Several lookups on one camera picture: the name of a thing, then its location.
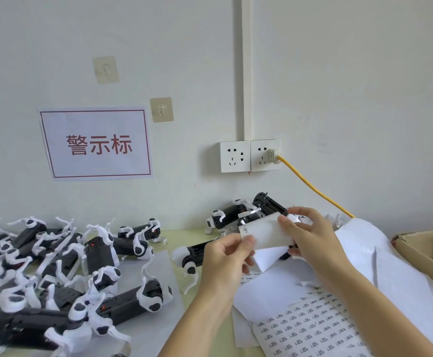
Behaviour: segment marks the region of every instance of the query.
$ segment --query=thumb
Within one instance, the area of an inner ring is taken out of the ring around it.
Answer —
[[[244,260],[249,257],[249,254],[254,248],[255,248],[255,237],[246,236],[241,240],[241,243],[239,244],[239,246],[237,247],[233,255],[238,260],[241,260],[241,263],[243,263]]]
[[[306,231],[298,227],[289,218],[285,216],[279,216],[278,222],[281,228],[283,228],[283,230],[285,231],[285,233],[289,235],[296,242],[296,244],[298,244],[299,240],[302,238],[303,234]]]

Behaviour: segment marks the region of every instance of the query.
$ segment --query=white wall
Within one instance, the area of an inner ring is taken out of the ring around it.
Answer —
[[[219,172],[242,137],[238,0],[0,0],[0,216],[203,227],[267,191],[336,210],[286,168]],[[433,0],[254,0],[254,137],[388,234],[433,227]],[[92,58],[114,55],[119,83]],[[145,105],[153,179],[55,182],[37,107]]]

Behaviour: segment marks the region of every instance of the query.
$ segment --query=person's right hand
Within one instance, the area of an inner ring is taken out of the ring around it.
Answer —
[[[356,269],[345,255],[332,225],[311,208],[292,207],[288,212],[307,216],[313,223],[293,223],[285,216],[278,217],[281,227],[298,246],[290,248],[289,254],[304,257],[322,284],[337,294],[339,278],[356,273]]]

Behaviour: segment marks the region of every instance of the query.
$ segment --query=forearm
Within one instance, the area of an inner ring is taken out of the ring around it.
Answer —
[[[197,294],[158,357],[207,356],[223,314],[212,296]]]
[[[433,357],[433,344],[357,271],[345,273],[337,294],[376,357]]]

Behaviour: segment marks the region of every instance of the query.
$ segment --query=table surface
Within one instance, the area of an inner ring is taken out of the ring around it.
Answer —
[[[207,235],[204,233],[203,229],[182,229],[182,230],[166,230],[162,231],[163,237],[167,238],[167,243],[155,243],[152,244],[155,252],[160,252],[167,250],[169,255],[172,251],[180,246],[193,246],[195,244],[203,243],[208,240],[214,239],[218,236],[216,231],[212,235]],[[178,286],[180,288],[180,294],[182,294],[182,300],[185,309],[188,308],[192,302],[195,294],[198,290],[198,284],[192,287],[189,292],[184,295],[182,291],[191,281],[190,277],[184,277],[183,268],[179,268],[173,264],[174,273],[177,277]],[[29,350],[24,349],[8,349],[0,356],[2,357],[26,357],[29,355]],[[260,347],[250,347],[250,348],[236,348],[235,347],[235,337],[233,334],[233,321],[231,313],[223,322],[210,350],[211,357],[264,357],[265,354]]]

